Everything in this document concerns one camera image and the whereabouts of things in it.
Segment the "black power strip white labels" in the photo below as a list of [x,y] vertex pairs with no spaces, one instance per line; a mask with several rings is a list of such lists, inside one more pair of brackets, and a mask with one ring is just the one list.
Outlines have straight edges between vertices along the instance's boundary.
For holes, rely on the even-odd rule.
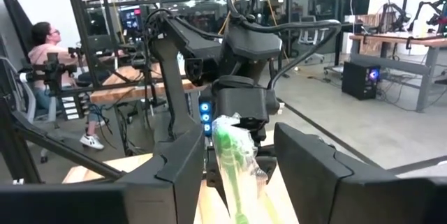
[[60,101],[66,121],[82,119],[89,112],[87,104],[89,97],[86,93],[78,93],[74,96],[62,96]]

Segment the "wooden workbench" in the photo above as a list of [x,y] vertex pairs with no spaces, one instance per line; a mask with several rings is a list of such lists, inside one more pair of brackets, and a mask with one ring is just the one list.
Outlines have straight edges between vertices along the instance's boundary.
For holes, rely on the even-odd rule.
[[[158,63],[153,64],[152,66],[152,77],[161,77],[161,67]],[[140,71],[134,69],[131,66],[123,66],[119,67],[117,72],[124,77],[129,78],[130,80],[139,80],[142,79],[140,75]],[[104,83],[103,86],[110,86],[112,84],[125,84],[123,80],[119,79],[116,75],[111,75]],[[205,86],[195,87],[189,80],[182,79],[182,85],[184,88],[184,92],[190,91],[202,91]],[[165,95],[166,88],[164,87],[163,82],[156,83],[154,85],[156,95]],[[90,99],[93,103],[99,104],[110,104],[121,100],[135,100],[139,98],[144,98],[145,88],[137,87],[136,85],[131,85],[129,87],[122,87],[116,89],[108,89],[102,91],[95,91],[90,95]],[[151,98],[152,93],[150,91],[150,87],[147,88],[147,97]]]

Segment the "green toothbrush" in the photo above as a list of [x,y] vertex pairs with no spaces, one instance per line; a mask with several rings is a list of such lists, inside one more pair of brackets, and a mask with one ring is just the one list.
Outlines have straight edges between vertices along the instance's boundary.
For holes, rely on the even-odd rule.
[[212,141],[232,224],[284,224],[266,191],[277,159],[258,155],[250,131],[241,122],[238,113],[221,115],[212,122]]

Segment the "person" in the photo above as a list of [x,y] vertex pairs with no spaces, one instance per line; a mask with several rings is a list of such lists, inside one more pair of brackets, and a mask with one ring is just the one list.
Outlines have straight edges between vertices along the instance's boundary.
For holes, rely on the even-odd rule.
[[[31,39],[33,48],[28,53],[28,58],[32,65],[41,65],[47,61],[48,53],[57,53],[59,63],[65,65],[77,65],[78,60],[72,59],[67,47],[59,46],[61,42],[60,32],[49,22],[38,22],[31,28]],[[49,89],[43,81],[36,81],[33,84],[36,102],[46,110],[50,109]],[[87,119],[87,128],[80,142],[92,149],[103,150],[104,145],[100,142],[100,137],[96,134],[96,128],[104,125],[104,120],[95,112],[94,107],[89,108],[90,113]]]

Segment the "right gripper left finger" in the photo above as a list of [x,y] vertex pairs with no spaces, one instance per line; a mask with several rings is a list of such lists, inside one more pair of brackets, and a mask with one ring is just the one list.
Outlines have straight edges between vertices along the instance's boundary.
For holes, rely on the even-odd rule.
[[194,126],[112,183],[0,186],[0,224],[193,224],[203,152]]

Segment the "grey office chair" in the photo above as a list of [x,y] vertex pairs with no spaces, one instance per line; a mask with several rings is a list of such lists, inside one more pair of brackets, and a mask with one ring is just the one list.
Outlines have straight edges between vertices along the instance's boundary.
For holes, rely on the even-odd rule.
[[[316,17],[314,15],[308,15],[308,16],[302,16],[300,18],[301,22],[315,22]],[[318,29],[308,29],[308,30],[302,30],[300,32],[300,36],[298,38],[298,42],[301,45],[306,46],[312,46],[319,42],[319,36],[318,36]],[[319,53],[313,53],[313,55],[307,57],[305,59],[305,63],[307,64],[309,61],[313,59],[319,59],[320,63],[323,63],[325,60],[325,57],[322,54]]]

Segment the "black computer monitor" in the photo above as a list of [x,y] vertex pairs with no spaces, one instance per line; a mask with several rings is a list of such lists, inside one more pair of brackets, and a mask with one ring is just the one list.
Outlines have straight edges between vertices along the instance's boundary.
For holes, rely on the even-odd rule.
[[344,15],[367,15],[370,0],[343,0]]

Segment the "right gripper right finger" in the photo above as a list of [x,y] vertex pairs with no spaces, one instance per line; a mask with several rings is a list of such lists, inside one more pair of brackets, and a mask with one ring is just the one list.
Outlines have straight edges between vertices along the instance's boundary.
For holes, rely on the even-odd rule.
[[299,224],[447,224],[447,177],[401,179],[285,123],[275,152]]

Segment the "black computer tower blue lights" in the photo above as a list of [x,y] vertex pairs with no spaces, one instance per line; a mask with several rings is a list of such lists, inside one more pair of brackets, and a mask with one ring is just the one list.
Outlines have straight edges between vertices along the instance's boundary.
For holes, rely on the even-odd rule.
[[200,121],[203,125],[203,131],[206,137],[212,136],[213,122],[213,103],[207,96],[199,95],[199,113]]

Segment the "black framed glass partition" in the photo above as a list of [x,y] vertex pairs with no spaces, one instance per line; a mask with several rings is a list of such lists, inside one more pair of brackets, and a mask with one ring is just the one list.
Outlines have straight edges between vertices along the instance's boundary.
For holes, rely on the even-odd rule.
[[[73,12],[78,26],[80,34],[80,42],[82,52],[85,53],[89,73],[92,78],[94,90],[101,89],[114,89],[112,87],[129,87],[130,84],[136,84],[137,81],[131,81],[129,78],[124,77],[112,68],[108,68],[107,65],[102,64],[96,56],[96,51],[93,46],[90,45],[88,31],[86,28],[86,19],[84,15],[85,8],[83,7],[82,0],[71,0],[73,6]],[[211,74],[220,76],[222,71],[230,71],[230,67],[234,67],[231,71],[239,71],[240,66],[246,62],[254,64],[261,60],[274,59],[280,57],[282,49],[282,40],[280,39],[280,33],[284,31],[299,31],[301,29],[329,29],[327,38],[324,38],[320,43],[317,43],[310,50],[305,52],[301,58],[297,58],[279,69],[278,72],[271,77],[268,89],[274,89],[274,86],[286,71],[294,68],[301,61],[304,61],[311,54],[315,53],[320,47],[325,45],[331,38],[336,36],[341,28],[342,24],[337,20],[323,20],[317,22],[289,22],[285,24],[275,25],[271,27],[263,27],[252,21],[253,16],[242,15],[233,5],[233,0],[227,0],[227,6],[229,8],[229,20],[227,22],[226,32],[224,35],[208,33],[198,28],[193,27],[188,22],[184,21],[180,17],[173,15],[168,9],[159,8],[153,13],[150,13],[145,23],[143,24],[143,77],[152,78],[149,72],[151,72],[150,65],[148,65],[150,56],[155,57],[156,51],[155,42],[161,40],[160,34],[163,34],[164,39],[168,36],[168,43],[174,46],[168,46],[168,50],[175,48],[174,60],[177,60],[177,53],[180,52],[182,56],[195,64],[210,63],[211,60],[216,62],[215,67],[212,67]],[[203,50],[208,50],[211,47],[217,48],[218,41],[214,39],[222,39],[223,45],[221,45],[220,55],[205,54]],[[161,50],[161,55],[158,56],[160,67],[162,61],[167,56],[167,50]],[[225,67],[223,60],[233,60],[234,64]],[[125,84],[112,84],[110,88],[100,88],[102,84],[99,84],[94,68],[99,65],[101,68],[107,70],[111,75],[116,75],[119,79],[123,80]]]

